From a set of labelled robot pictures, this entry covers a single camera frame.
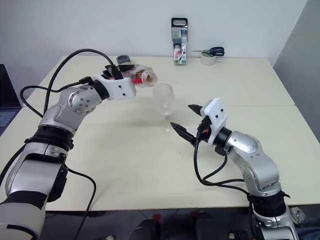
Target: clear glass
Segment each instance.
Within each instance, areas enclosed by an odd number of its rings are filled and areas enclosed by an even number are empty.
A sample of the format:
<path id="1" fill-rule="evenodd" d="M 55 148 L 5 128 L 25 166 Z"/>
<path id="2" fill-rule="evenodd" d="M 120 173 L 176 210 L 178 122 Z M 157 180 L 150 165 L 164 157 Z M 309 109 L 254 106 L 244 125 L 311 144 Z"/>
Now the clear glass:
<path id="1" fill-rule="evenodd" d="M 172 86 L 161 83 L 153 87 L 152 100 L 155 110 L 164 116 L 161 129 L 166 133 L 173 133 L 169 116 L 175 110 L 175 94 Z"/>

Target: gray floor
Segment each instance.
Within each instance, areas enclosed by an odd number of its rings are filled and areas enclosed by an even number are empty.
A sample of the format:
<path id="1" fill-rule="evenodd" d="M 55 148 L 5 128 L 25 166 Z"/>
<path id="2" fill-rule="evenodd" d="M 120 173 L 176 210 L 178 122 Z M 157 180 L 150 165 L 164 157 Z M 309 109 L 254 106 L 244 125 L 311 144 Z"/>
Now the gray floor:
<path id="1" fill-rule="evenodd" d="M 309 217 L 320 216 L 320 205 L 303 206 L 302 209 Z M 210 213 L 216 220 L 214 240 L 227 240 L 231 230 L 249 231 L 247 208 L 106 211 L 103 216 L 89 217 L 78 239 L 94 240 L 116 235 L 117 240 L 128 240 L 141 221 L 152 218 L 153 214 L 161 214 L 163 240 L 192 240 L 192 213 L 201 210 Z M 80 221 L 80 216 L 47 213 L 41 240 L 72 239 Z"/>

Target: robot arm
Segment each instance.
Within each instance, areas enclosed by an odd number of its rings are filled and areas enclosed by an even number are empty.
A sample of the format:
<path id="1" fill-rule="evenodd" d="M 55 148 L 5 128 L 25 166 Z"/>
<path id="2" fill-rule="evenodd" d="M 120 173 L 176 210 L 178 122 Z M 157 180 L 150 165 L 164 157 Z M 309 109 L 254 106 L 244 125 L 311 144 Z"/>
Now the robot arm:
<path id="1" fill-rule="evenodd" d="M 219 98 L 210 100 L 203 107 L 189 105 L 202 122 L 198 128 L 202 139 L 221 155 L 232 159 L 240 168 L 248 190 L 248 199 L 253 204 L 253 213 L 258 222 L 256 235 L 261 240 L 299 240 L 288 206 L 281 191 L 279 171 L 276 164 L 264 153 L 258 139 L 226 128 L 227 113 Z M 195 137 L 176 123 L 175 131 L 193 146 Z"/>
<path id="2" fill-rule="evenodd" d="M 103 100 L 130 99 L 135 85 L 151 87 L 157 82 L 152 68 L 126 65 L 119 77 L 112 71 L 87 77 L 88 84 L 63 90 L 49 108 L 8 174 L 7 199 L 0 203 L 0 235 L 9 240 L 38 239 L 45 220 L 46 204 L 57 200 L 65 187 L 64 167 L 72 138 L 82 120 Z"/>

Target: white wall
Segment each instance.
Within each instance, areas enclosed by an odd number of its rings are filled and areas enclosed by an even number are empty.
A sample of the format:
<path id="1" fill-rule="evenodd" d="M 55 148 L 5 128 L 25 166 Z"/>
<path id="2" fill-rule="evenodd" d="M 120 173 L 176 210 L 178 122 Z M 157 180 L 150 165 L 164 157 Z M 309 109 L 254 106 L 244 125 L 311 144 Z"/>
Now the white wall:
<path id="1" fill-rule="evenodd" d="M 187 17 L 189 50 L 273 65 L 306 0 L 0 0 L 0 63 L 16 91 L 38 84 L 80 48 L 109 55 L 171 56 L 171 17 Z"/>

